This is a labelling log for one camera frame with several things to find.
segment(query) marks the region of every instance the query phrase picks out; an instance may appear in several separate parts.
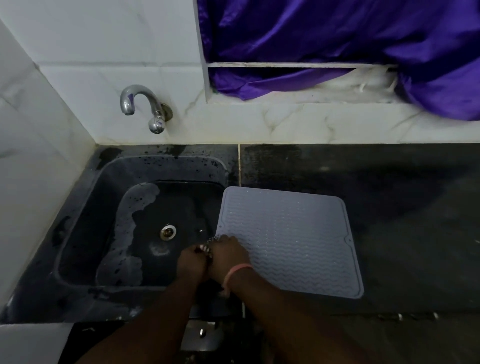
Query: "faucet handle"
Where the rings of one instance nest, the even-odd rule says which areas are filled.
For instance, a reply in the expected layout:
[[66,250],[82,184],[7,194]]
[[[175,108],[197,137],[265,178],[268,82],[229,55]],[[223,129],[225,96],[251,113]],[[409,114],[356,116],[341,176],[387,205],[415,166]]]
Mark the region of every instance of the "faucet handle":
[[148,128],[152,133],[160,134],[165,130],[165,120],[160,115],[154,116],[148,122]]

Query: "hand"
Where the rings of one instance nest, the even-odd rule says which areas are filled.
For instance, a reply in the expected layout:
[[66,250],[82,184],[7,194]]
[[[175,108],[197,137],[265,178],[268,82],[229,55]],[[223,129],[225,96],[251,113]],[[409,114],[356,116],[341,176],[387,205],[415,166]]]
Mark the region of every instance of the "hand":
[[234,266],[250,263],[248,252],[234,236],[222,235],[219,240],[210,243],[210,249],[212,263],[208,267],[208,275],[220,284]]
[[206,277],[207,259],[197,245],[185,248],[177,261],[177,278],[199,285]]

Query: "wall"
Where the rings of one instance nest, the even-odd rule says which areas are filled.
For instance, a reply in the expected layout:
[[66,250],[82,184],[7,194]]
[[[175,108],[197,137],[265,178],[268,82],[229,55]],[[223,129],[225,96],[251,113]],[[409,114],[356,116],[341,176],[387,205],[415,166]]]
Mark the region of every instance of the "wall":
[[95,143],[0,22],[0,307]]
[[[480,141],[479,122],[442,119],[398,101],[353,103],[356,81],[320,90],[352,96],[322,103],[310,90],[247,103],[210,98],[194,0],[0,0],[0,18],[100,144]],[[134,83],[172,106],[167,131],[148,131],[141,97],[138,113],[121,114],[120,92]]]

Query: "bracelet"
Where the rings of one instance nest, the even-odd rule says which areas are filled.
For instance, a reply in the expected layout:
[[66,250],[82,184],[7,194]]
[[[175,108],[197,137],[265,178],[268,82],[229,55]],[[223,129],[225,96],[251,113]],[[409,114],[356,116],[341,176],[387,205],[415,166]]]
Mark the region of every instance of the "bracelet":
[[233,275],[233,273],[235,273],[237,270],[240,270],[240,269],[243,269],[243,268],[252,268],[253,269],[253,266],[251,264],[248,264],[248,263],[242,263],[242,264],[237,264],[236,266],[233,266],[227,273],[227,275],[225,276],[225,278],[223,279],[223,284],[222,284],[222,287],[223,287],[223,295],[228,297],[230,296],[230,290],[228,289],[228,281],[230,280],[230,277]]

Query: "drain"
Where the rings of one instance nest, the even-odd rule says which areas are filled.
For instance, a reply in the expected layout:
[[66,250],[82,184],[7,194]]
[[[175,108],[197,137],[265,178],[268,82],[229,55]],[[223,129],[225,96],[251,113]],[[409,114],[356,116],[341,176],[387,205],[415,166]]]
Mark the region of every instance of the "drain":
[[172,240],[175,235],[177,235],[177,228],[173,225],[165,225],[162,230],[160,230],[160,239],[165,242]]

